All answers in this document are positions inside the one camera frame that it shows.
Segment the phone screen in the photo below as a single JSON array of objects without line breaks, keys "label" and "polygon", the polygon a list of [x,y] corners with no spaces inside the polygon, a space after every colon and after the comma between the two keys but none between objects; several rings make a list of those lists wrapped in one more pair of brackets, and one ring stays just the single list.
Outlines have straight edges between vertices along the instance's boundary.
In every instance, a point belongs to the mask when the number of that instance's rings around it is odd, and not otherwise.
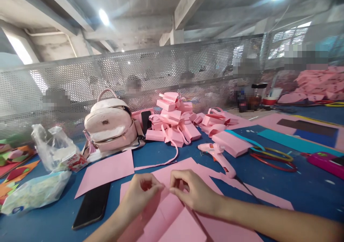
[{"label": "phone screen", "polygon": [[104,217],[106,204],[108,203],[111,183],[98,186],[88,191],[82,201],[78,215],[72,226],[73,230],[83,228],[95,223]]},{"label": "phone screen", "polygon": [[149,120],[149,116],[151,114],[152,113],[150,111],[144,111],[141,113],[142,125],[143,125],[143,129],[142,129],[143,134],[146,134],[147,129],[152,127],[152,122]]}]

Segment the fence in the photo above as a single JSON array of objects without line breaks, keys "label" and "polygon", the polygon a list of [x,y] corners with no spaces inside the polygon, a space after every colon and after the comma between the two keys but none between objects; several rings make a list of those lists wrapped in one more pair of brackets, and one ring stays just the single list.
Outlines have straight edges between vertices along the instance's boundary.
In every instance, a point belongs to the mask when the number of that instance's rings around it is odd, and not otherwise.
[{"label": "fence", "polygon": [[231,106],[235,90],[254,81],[275,79],[292,90],[300,70],[284,68],[284,46],[324,43],[331,62],[342,65],[343,26],[339,22],[3,69],[0,139],[28,142],[31,125],[37,123],[46,128],[58,124],[73,140],[81,139],[85,116],[108,87],[132,111],[154,107],[158,112],[158,94],[178,91],[197,113]]}]

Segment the clear plastic bag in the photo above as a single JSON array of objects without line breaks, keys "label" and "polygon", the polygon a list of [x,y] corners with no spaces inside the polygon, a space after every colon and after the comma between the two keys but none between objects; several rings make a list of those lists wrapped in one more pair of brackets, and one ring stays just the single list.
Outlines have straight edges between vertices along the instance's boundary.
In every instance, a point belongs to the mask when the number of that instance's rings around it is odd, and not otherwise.
[{"label": "clear plastic bag", "polygon": [[27,181],[6,198],[1,213],[12,215],[57,201],[71,174],[71,171],[61,171]]},{"label": "clear plastic bag", "polygon": [[47,133],[41,124],[32,125],[31,137],[36,143],[36,150],[45,169],[57,172],[68,168],[68,159],[73,155],[81,155],[79,148],[67,137],[61,127],[55,126],[48,131],[52,139],[47,140]]}]

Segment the wire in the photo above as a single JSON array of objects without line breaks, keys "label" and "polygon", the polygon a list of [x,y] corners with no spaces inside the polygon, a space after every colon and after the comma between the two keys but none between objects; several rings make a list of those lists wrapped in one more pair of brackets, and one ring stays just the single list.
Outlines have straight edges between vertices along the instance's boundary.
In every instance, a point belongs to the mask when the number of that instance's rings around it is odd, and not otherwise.
[{"label": "wire", "polygon": [[244,183],[237,175],[234,177],[234,179],[236,179],[237,181],[239,181],[239,183],[242,184],[242,185],[247,189],[247,191],[250,192],[250,194],[257,200],[257,202],[258,202],[259,204],[264,205],[263,202],[262,202],[261,200],[259,200],[259,199],[251,192],[251,190],[248,189],[248,187],[245,185],[245,183]]},{"label": "wire", "polygon": [[272,29],[269,31],[269,33],[272,32],[272,30],[277,26],[277,24],[283,19],[284,15],[286,14],[286,12],[289,9],[289,6],[290,6],[290,4],[288,5],[288,7],[287,7],[286,11],[284,12],[284,14],[282,15],[282,17],[278,20],[278,22],[275,24],[275,26],[272,27]]},{"label": "wire", "polygon": [[[259,154],[256,154],[256,153],[251,153],[250,154],[253,158],[259,160],[260,162],[270,166],[270,167],[273,167],[274,169],[278,169],[278,170],[282,170],[282,171],[285,171],[285,172],[296,172],[297,171],[297,166],[291,162],[286,162],[285,160],[280,160],[278,158],[272,158],[272,157],[269,157],[269,156],[265,156],[265,155],[259,155]],[[263,160],[262,158],[264,159],[268,159],[268,160],[273,160],[273,161],[278,161],[278,162],[283,162],[285,164],[287,164],[288,166],[291,167],[291,169],[285,169],[285,168],[282,168],[282,167],[279,167],[279,166],[276,166],[274,164],[271,164],[265,160]]]},{"label": "wire", "polygon": [[255,151],[258,151],[258,152],[261,153],[261,154],[265,154],[265,155],[268,155],[268,156],[270,156],[270,157],[277,158],[277,159],[279,159],[279,160],[281,160],[281,161],[283,161],[283,162],[292,162],[292,161],[294,160],[294,158],[293,158],[292,156],[290,156],[290,155],[288,155],[288,154],[286,154],[286,153],[284,153],[284,152],[275,150],[275,149],[271,149],[271,148],[264,147],[265,150],[267,150],[267,151],[272,151],[272,152],[275,152],[275,153],[279,153],[279,154],[285,156],[286,158],[276,156],[276,155],[274,155],[274,154],[272,154],[272,153],[268,153],[268,152],[266,152],[266,151],[261,151],[260,148],[257,147],[257,146],[254,146],[253,148],[255,149]]}]

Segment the pink glue gun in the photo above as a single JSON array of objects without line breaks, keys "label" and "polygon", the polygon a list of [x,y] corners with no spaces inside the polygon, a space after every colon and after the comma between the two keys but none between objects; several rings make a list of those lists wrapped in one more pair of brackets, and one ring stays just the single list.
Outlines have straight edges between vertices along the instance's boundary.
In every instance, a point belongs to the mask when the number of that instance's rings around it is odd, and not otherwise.
[{"label": "pink glue gun", "polygon": [[227,161],[227,159],[222,155],[224,148],[218,145],[217,143],[203,143],[198,145],[197,147],[202,152],[209,153],[214,161],[220,163],[220,165],[226,171],[226,175],[230,178],[234,178],[236,176],[236,172],[231,164]]}]

